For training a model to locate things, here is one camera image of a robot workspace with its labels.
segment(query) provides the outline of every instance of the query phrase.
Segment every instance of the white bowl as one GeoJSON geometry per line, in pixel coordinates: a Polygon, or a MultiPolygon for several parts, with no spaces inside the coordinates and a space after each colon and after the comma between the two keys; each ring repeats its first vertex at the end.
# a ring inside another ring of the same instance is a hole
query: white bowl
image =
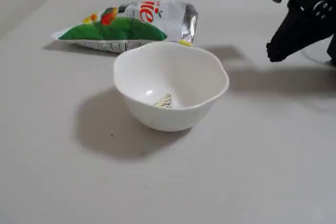
{"type": "Polygon", "coordinates": [[[208,51],[153,42],[118,56],[114,82],[135,118],[173,132],[198,123],[227,90],[229,77],[208,51]]]}

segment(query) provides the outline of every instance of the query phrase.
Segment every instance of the small item in bowl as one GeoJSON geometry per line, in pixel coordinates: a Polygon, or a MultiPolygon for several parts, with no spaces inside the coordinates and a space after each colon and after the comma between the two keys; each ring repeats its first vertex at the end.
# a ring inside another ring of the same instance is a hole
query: small item in bowl
{"type": "Polygon", "coordinates": [[[52,34],[55,40],[110,52],[124,52],[153,41],[192,45],[197,11],[178,1],[132,2],[95,12],[81,24],[52,34]]]}
{"type": "Polygon", "coordinates": [[[159,102],[157,102],[154,105],[158,107],[172,108],[173,107],[172,94],[170,93],[166,94],[159,102]]]}

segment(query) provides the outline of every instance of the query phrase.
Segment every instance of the bowl rim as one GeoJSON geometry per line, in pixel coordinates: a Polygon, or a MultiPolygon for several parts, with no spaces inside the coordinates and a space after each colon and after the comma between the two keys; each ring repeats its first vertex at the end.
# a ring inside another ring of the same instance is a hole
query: bowl rim
{"type": "Polygon", "coordinates": [[[156,108],[156,109],[159,109],[159,110],[184,111],[184,110],[197,109],[197,108],[202,107],[202,106],[204,106],[204,105],[206,105],[206,104],[208,104],[208,103],[210,103],[210,102],[216,100],[217,98],[221,97],[221,96],[228,90],[228,88],[229,88],[229,85],[230,85],[230,78],[229,78],[229,75],[227,74],[227,72],[225,71],[225,69],[224,69],[224,67],[223,67],[223,65],[222,65],[222,63],[221,63],[221,61],[220,61],[220,60],[217,58],[217,56],[215,56],[212,52],[209,52],[209,51],[207,51],[207,50],[205,50],[205,49],[202,49],[202,48],[188,47],[188,46],[185,46],[185,45],[178,44],[178,43],[176,43],[176,42],[170,42],[170,41],[155,41],[155,42],[151,42],[151,43],[148,43],[148,44],[146,44],[146,45],[143,45],[143,46],[141,46],[141,47],[138,47],[138,48],[135,48],[135,49],[132,49],[132,50],[128,50],[128,51],[123,52],[123,53],[121,53],[120,55],[118,55],[117,58],[115,59],[114,63],[113,63],[113,82],[114,82],[114,85],[115,85],[115,87],[117,88],[117,90],[118,90],[124,97],[126,97],[127,99],[129,99],[129,100],[131,100],[131,101],[134,101],[134,102],[136,102],[136,103],[140,103],[140,104],[143,104],[143,105],[152,107],[152,108],[156,108]],[[209,99],[207,99],[207,100],[204,100],[204,101],[201,102],[201,103],[198,103],[198,104],[193,105],[193,106],[187,106],[187,107],[172,107],[172,108],[158,107],[158,106],[155,106],[154,104],[149,104],[149,103],[145,103],[145,102],[139,101],[139,100],[137,100],[137,99],[135,99],[135,98],[133,98],[133,97],[131,97],[131,96],[125,94],[124,92],[121,91],[121,89],[119,88],[118,84],[117,84],[116,81],[115,81],[115,75],[116,75],[116,71],[115,71],[115,70],[116,70],[116,65],[117,65],[116,63],[118,62],[118,59],[120,59],[120,57],[122,57],[122,56],[123,56],[124,54],[126,54],[126,53],[129,53],[129,52],[134,51],[134,50],[137,50],[137,51],[139,51],[139,50],[143,50],[143,49],[146,48],[146,47],[151,47],[151,46],[153,46],[153,44],[173,44],[173,45],[176,46],[176,47],[186,47],[186,48],[188,48],[189,50],[198,50],[198,51],[202,51],[202,52],[208,54],[213,60],[215,60],[215,61],[218,63],[218,65],[219,65],[219,67],[220,67],[222,73],[224,74],[224,77],[226,78],[226,84],[223,86],[223,88],[220,90],[220,92],[218,92],[217,95],[215,95],[215,96],[213,96],[213,97],[211,97],[211,98],[209,98],[209,99]]]}

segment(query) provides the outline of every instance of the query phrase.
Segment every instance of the white table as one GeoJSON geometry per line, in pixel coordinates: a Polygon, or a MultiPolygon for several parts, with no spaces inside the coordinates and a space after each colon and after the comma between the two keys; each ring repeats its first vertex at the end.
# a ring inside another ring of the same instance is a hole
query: white table
{"type": "Polygon", "coordinates": [[[181,0],[231,86],[195,128],[165,134],[130,117],[109,53],[50,44],[128,1],[49,0],[0,42],[0,223],[335,223],[335,71],[302,53],[268,62],[286,5],[181,0]]]}

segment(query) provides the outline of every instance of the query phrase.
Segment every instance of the snack bag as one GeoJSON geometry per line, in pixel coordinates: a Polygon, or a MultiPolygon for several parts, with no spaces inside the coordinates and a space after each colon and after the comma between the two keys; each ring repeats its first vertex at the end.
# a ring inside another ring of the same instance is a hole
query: snack bag
{"type": "Polygon", "coordinates": [[[124,52],[153,41],[194,41],[197,11],[177,1],[143,1],[107,8],[82,23],[52,34],[55,40],[110,52],[124,52]]]}

